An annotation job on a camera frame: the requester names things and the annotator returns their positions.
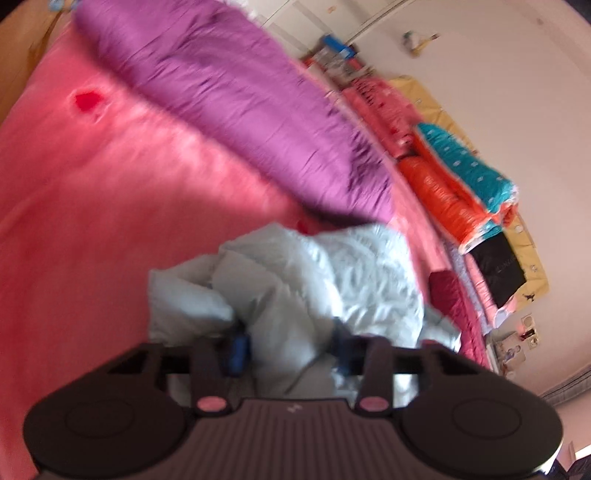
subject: folded purple quilt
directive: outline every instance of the folded purple quilt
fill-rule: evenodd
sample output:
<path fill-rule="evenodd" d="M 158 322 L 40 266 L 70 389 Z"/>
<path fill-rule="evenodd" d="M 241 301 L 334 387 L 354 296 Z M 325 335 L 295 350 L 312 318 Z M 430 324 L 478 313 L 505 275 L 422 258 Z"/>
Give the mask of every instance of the folded purple quilt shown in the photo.
<path fill-rule="evenodd" d="M 134 89 L 310 209 L 349 223 L 392 218 L 381 155 L 237 9 L 216 0 L 83 0 L 76 24 Z"/>

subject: maroon cloth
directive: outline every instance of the maroon cloth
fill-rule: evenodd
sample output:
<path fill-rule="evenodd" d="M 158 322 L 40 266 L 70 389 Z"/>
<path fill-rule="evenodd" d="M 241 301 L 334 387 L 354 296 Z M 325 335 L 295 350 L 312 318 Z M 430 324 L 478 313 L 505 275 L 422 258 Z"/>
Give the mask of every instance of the maroon cloth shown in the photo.
<path fill-rule="evenodd" d="M 462 332 L 460 354 L 490 368 L 480 323 L 462 282 L 452 270 L 429 276 L 431 305 L 448 317 Z"/>

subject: wooden floor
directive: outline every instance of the wooden floor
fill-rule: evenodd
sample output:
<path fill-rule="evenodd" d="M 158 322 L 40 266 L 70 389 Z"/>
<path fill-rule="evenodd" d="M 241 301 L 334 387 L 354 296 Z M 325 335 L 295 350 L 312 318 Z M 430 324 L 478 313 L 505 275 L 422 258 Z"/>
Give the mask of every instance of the wooden floor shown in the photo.
<path fill-rule="evenodd" d="M 0 124 L 22 93 L 31 74 L 29 50 L 39 44 L 56 13 L 47 0 L 25 0 L 0 23 Z M 55 39 L 69 15 L 64 15 L 53 34 Z"/>

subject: purple comforter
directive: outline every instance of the purple comforter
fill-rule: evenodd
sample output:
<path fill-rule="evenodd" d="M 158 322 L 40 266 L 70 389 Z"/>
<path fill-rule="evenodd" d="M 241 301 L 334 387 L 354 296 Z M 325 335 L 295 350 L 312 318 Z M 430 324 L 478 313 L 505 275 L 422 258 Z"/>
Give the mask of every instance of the purple comforter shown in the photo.
<path fill-rule="evenodd" d="M 310 209 L 352 223 L 391 219 L 381 155 L 237 9 L 216 0 L 83 0 L 76 24 L 134 89 Z"/>

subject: lavender cloth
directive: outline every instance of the lavender cloth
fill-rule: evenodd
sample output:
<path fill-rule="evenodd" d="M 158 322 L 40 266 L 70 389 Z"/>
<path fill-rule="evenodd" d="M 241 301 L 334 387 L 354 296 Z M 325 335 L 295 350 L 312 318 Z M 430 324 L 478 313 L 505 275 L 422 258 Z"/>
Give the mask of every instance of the lavender cloth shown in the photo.
<path fill-rule="evenodd" d="M 464 256 L 460 254 L 457 250 L 457 247 L 453 245 L 449 240 L 445 237 L 441 236 L 441 241 L 443 242 L 443 246 L 447 251 L 447 255 L 449 256 L 449 260 L 452 262 L 453 271 L 456 273 L 462 285 L 466 289 L 466 293 L 470 302 L 474 306 L 474 310 L 478 317 L 478 321 L 480 323 L 480 329 L 482 330 L 483 335 L 487 335 L 491 332 L 492 328 L 486 321 L 486 315 L 484 313 L 484 307 L 480 298 L 478 297 L 478 293 L 476 292 L 476 288 L 472 283 L 472 279 L 470 278 L 470 274 L 466 268 L 466 263 L 464 262 Z"/>
<path fill-rule="evenodd" d="M 346 223 L 391 220 L 382 155 L 236 8 L 216 0 L 83 0 L 75 22 L 134 89 L 308 208 Z"/>

